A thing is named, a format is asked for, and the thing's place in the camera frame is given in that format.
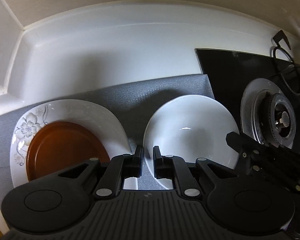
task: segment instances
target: flower pattern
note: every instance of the flower pattern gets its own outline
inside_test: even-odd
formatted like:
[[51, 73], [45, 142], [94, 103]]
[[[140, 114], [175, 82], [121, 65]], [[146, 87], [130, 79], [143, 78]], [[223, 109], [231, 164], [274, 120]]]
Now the flower pattern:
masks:
[[21, 156], [20, 154], [16, 153], [14, 155], [14, 160], [16, 161], [16, 163], [18, 163], [20, 166], [22, 166], [24, 164], [25, 158], [23, 156]]
[[35, 114], [37, 116], [41, 116], [43, 114], [43, 110], [41, 108], [36, 109]]
[[29, 146], [32, 138], [37, 134], [41, 126], [37, 123], [37, 116], [32, 113], [27, 114], [24, 121], [21, 124], [21, 128], [16, 130], [16, 136], [18, 139], [24, 139], [25, 145]]

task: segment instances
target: floral plate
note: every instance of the floral plate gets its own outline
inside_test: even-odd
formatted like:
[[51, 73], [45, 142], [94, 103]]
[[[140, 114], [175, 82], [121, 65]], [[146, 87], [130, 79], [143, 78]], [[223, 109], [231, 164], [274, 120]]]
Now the floral plate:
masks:
[[[103, 106], [74, 99], [44, 103], [26, 112], [14, 129], [10, 147], [10, 169], [14, 187], [29, 182], [25, 164], [31, 140], [42, 127], [57, 121], [73, 122], [87, 128], [102, 142], [110, 159], [131, 153], [122, 125]], [[137, 179], [126, 179], [124, 188], [138, 189]]]

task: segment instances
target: plate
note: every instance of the plate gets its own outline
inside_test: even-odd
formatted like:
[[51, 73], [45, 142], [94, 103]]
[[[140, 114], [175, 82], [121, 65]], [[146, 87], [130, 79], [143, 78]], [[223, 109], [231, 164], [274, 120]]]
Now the plate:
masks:
[[[88, 129], [102, 143], [110, 159], [131, 153], [127, 135], [119, 120], [103, 106], [82, 100], [56, 100], [27, 111], [17, 122], [10, 147], [10, 169], [13, 186], [27, 183], [26, 157], [37, 132], [46, 125], [72, 122]], [[137, 178], [125, 180], [125, 189], [138, 189]]]
[[[238, 127], [230, 112], [216, 100], [201, 95], [175, 98], [161, 106], [146, 127], [143, 147], [152, 176], [153, 147], [162, 155], [176, 155], [194, 163], [204, 157], [233, 169], [238, 153], [226, 143], [226, 135]], [[170, 179], [157, 180], [172, 189]]]
[[28, 148], [28, 179], [38, 179], [90, 158], [110, 161], [106, 149], [92, 132], [73, 122], [49, 123], [37, 132]]

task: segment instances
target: bowl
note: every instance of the bowl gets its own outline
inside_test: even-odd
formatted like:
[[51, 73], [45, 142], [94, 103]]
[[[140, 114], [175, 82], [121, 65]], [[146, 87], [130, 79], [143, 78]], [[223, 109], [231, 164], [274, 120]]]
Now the bowl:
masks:
[[[159, 146], [162, 155], [180, 156], [186, 162], [204, 157], [234, 169], [239, 155], [226, 143], [226, 135], [232, 131], [239, 133], [231, 113], [212, 98], [186, 95], [167, 102], [150, 118], [144, 135], [150, 173], [154, 176], [154, 146]], [[172, 189], [170, 179], [157, 181]]]

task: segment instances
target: burner cap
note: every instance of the burner cap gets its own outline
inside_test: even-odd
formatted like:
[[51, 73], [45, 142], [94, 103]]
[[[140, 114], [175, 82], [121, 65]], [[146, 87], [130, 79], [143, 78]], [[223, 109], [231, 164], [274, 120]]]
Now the burner cap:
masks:
[[280, 93], [268, 95], [259, 110], [262, 134], [273, 145], [288, 147], [296, 134], [296, 118], [288, 99]]

